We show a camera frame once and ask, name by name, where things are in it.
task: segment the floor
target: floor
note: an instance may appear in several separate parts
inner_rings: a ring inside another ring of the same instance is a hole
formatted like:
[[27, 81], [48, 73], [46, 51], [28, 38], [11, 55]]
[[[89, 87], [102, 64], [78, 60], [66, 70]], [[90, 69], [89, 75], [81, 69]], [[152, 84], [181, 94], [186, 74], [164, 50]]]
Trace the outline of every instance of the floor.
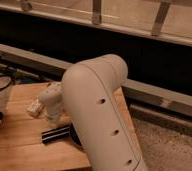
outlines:
[[[0, 92], [1, 111], [9, 92], [10, 87]], [[149, 170], [192, 171], [192, 122], [138, 105], [131, 104], [130, 111]]]

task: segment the screw hole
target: screw hole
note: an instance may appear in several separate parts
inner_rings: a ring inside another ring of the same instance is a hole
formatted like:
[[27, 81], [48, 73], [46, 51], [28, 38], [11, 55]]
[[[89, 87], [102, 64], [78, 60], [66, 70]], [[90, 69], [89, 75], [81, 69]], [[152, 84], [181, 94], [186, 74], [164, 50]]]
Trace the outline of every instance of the screw hole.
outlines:
[[105, 99], [101, 99], [101, 100], [98, 101], [98, 104], [104, 104], [105, 102], [106, 102]]
[[119, 133], [119, 130], [117, 129], [117, 130], [115, 130], [111, 135], [112, 135], [112, 136], [116, 136], [118, 133]]
[[126, 165], [129, 166], [131, 163], [132, 163], [132, 160], [128, 160], [128, 161], [126, 162]]

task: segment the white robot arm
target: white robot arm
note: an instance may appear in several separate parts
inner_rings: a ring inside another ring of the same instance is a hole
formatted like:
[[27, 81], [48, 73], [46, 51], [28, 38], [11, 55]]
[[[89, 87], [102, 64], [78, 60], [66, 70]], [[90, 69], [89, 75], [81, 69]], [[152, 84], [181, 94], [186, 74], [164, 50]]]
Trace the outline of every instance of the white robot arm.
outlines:
[[45, 117], [50, 126], [52, 128], [58, 127], [63, 109], [61, 83], [54, 82], [49, 85], [44, 91], [39, 93], [38, 100], [45, 106]]
[[64, 106], [94, 171], [146, 171], [113, 92], [127, 78], [127, 65], [105, 55], [70, 67], [62, 79]]

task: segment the wooden cutting board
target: wooden cutting board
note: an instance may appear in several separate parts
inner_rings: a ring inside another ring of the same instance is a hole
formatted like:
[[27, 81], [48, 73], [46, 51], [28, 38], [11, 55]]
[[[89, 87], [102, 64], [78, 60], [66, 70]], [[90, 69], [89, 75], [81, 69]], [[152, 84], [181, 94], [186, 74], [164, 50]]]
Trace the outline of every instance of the wooden cutting board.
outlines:
[[[47, 85], [48, 83], [13, 86], [0, 125], [0, 170], [91, 170], [86, 154], [76, 148], [69, 138], [49, 145], [42, 144], [41, 132], [50, 130], [44, 119], [44, 111], [34, 119], [28, 115], [26, 109]], [[122, 90], [118, 89], [114, 95], [139, 147]], [[69, 122], [69, 116], [65, 112], [62, 125]]]

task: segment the glass panel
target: glass panel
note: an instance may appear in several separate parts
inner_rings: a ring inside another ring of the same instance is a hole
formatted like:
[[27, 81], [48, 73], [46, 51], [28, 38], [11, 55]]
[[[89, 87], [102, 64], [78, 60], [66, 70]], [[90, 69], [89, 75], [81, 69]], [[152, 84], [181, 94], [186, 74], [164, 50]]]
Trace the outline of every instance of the glass panel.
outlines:
[[159, 3], [155, 0], [103, 0], [102, 2], [103, 22], [149, 31], [152, 29], [159, 8]]
[[177, 0], [171, 5], [162, 32], [192, 38], [191, 0]]
[[29, 2], [37, 11], [91, 20], [92, 0], [29, 0]]

